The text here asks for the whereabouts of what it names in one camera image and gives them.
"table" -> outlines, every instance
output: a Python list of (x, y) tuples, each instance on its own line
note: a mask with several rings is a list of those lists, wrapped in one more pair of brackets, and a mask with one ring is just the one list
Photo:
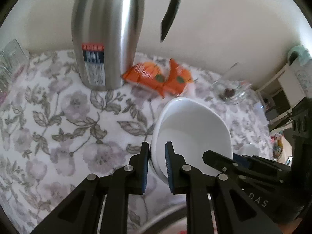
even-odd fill
[[(165, 69), (169, 60), (137, 53)], [(253, 91), (237, 105), (216, 97), (219, 75), (186, 64), (195, 80), (189, 97), (215, 111), (230, 129), (233, 150), (253, 143), (260, 156), (272, 155), (268, 128), (254, 112)], [(165, 104), (155, 93), (130, 84), (93, 92), (80, 81), (72, 50), (32, 55), (0, 113), (0, 205), (20, 233), (29, 233), (89, 173), (111, 174), (150, 143)], [(185, 203), (149, 169), (146, 193), (129, 197), (128, 231), (133, 233), (164, 209)]]

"orange snack package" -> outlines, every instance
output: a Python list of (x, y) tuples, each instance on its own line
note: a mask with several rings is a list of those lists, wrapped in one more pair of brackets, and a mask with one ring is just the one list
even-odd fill
[(174, 59), (170, 60), (170, 67), (169, 78), (164, 83), (163, 89), (172, 95), (179, 96), (185, 90), (187, 83), (192, 83), (193, 79), (191, 73)]
[(123, 79), (129, 83), (153, 89), (164, 97), (165, 76), (160, 67), (153, 62), (138, 63), (123, 75)]

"white wall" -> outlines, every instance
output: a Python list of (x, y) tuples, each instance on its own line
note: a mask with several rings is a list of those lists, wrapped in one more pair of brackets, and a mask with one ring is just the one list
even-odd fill
[[(0, 28), (0, 49), (16, 38), (30, 51), (71, 48), (74, 0), (19, 0)], [(146, 0), (138, 51), (223, 73), (235, 62), (255, 86), (268, 80), (298, 44), (312, 51), (312, 29), (293, 0), (181, 0), (163, 43), (169, 0)]]

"thermos label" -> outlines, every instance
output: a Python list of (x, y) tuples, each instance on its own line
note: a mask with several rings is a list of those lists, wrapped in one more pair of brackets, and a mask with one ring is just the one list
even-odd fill
[(105, 86), (104, 46), (98, 43), (83, 43), (82, 52), (89, 83)]

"metal screw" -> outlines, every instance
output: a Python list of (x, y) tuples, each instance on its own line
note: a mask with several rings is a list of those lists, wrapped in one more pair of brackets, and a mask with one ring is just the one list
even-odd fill
[(96, 179), (96, 175), (94, 173), (90, 173), (88, 176), (87, 176), (87, 180), (89, 181), (92, 181), (92, 180), (95, 180)]
[(126, 166), (124, 167), (124, 170), (125, 170), (126, 172), (130, 172), (130, 171), (133, 170), (133, 166), (132, 166), (132, 165), (126, 165)]
[(186, 172), (190, 171), (191, 169), (192, 169), (192, 167), (190, 165), (188, 165), (188, 164), (185, 164), (185, 165), (182, 166), (182, 170), (184, 170)]
[(227, 175), (224, 174), (224, 173), (221, 173), (218, 177), (219, 177), (220, 180), (223, 180), (223, 181), (227, 180)]

